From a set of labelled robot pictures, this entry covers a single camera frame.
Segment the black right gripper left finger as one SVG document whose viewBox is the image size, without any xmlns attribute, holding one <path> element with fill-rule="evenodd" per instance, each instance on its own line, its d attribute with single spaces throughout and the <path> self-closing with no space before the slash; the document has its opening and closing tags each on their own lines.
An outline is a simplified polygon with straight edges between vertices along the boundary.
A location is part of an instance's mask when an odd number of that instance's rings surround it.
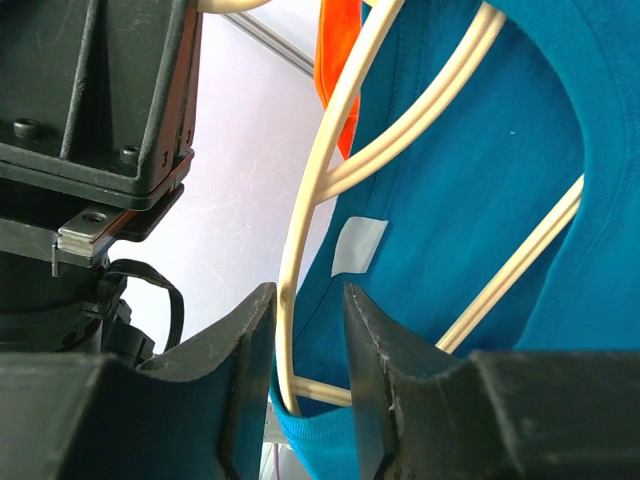
<svg viewBox="0 0 640 480">
<path fill-rule="evenodd" d="M 275 287 L 139 367 L 110 355 L 1 358 L 5 479 L 255 479 Z"/>
</svg>

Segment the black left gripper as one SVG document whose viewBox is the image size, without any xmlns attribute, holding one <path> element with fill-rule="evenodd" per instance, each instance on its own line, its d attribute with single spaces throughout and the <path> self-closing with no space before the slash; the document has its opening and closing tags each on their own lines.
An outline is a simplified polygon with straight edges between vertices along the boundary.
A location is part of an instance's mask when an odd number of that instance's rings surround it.
<svg viewBox="0 0 640 480">
<path fill-rule="evenodd" d="M 1 248 L 87 267 L 144 241 L 194 157 L 191 1 L 1 5 Z"/>
</svg>

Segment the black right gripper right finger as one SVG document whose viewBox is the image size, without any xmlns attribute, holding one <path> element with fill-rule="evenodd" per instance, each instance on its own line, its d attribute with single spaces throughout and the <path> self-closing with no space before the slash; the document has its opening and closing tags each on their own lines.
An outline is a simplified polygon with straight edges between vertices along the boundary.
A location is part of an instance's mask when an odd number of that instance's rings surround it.
<svg viewBox="0 0 640 480">
<path fill-rule="evenodd" d="M 458 359 L 343 296 L 364 479 L 635 479 L 634 352 L 475 353 Z"/>
</svg>

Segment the cream wooden hanger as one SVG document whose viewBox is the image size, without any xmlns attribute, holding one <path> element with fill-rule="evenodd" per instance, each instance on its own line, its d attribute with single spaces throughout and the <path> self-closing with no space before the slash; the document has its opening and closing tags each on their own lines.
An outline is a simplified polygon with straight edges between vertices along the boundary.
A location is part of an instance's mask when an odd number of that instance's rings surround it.
<svg viewBox="0 0 640 480">
<path fill-rule="evenodd" d="M 293 319 L 302 255 L 316 206 L 355 186 L 380 170 L 417 139 L 453 101 L 487 55 L 506 16 L 489 3 L 479 7 L 462 40 L 441 71 L 414 104 L 385 132 L 345 164 L 329 169 L 336 147 L 371 64 L 402 2 L 373 1 L 337 81 L 311 148 L 296 197 L 282 254 L 277 289 L 276 364 L 286 410 L 299 412 L 298 397 L 348 406 L 348 390 L 299 377 L 293 367 Z M 538 226 L 518 247 L 471 304 L 438 340 L 437 348 L 454 352 L 489 311 L 575 217 L 584 180 L 578 178 Z"/>
</svg>

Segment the teal blue t shirt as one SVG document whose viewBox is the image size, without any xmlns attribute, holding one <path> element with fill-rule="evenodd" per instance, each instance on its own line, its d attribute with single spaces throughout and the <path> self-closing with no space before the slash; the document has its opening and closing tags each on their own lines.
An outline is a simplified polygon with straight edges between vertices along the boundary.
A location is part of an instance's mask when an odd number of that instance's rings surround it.
<svg viewBox="0 0 640 480">
<path fill-rule="evenodd" d="M 315 479 L 356 479 L 353 413 L 296 398 L 295 376 L 348 385 L 342 296 L 353 281 L 439 340 L 579 177 L 575 219 L 458 346 L 639 346 L 639 5 L 499 1 L 470 80 L 398 157 L 341 194 L 300 274 L 301 190 L 280 268 L 272 398 Z"/>
</svg>

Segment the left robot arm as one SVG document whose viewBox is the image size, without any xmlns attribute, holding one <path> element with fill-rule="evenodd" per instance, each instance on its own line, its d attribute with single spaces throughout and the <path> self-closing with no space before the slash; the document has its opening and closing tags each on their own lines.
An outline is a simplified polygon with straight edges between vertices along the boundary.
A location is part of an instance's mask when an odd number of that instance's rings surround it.
<svg viewBox="0 0 640 480">
<path fill-rule="evenodd" d="M 152 341 L 130 324 L 131 278 L 177 290 L 152 267 L 111 261 L 183 193 L 194 151 L 202 16 L 192 1 L 1 5 L 1 348 L 99 352 L 133 364 Z"/>
</svg>

